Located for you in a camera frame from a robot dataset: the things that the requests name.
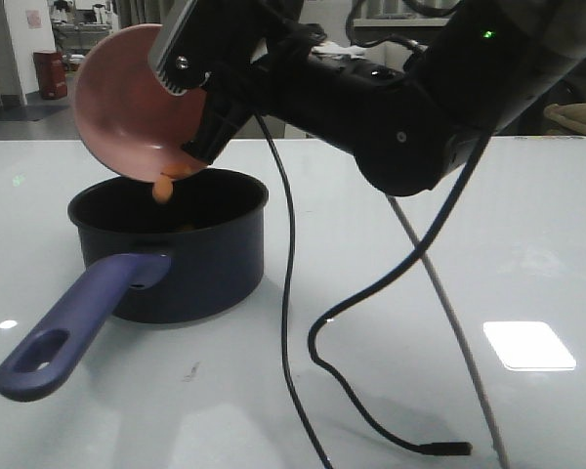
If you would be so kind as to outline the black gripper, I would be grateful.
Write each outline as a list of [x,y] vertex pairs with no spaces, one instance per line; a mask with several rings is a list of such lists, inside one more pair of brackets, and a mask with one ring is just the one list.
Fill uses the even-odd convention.
[[206,101],[184,152],[210,165],[254,114],[272,110],[276,78],[322,41],[299,21],[300,1],[178,1],[147,61],[167,92],[201,89]]

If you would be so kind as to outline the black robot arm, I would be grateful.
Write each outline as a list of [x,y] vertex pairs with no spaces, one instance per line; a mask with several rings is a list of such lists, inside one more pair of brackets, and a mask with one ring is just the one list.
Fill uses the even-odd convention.
[[179,1],[148,54],[173,95],[203,89],[194,158],[212,162],[252,111],[351,154],[381,192],[433,188],[586,58],[586,1],[463,1],[404,71],[322,58],[299,1]]

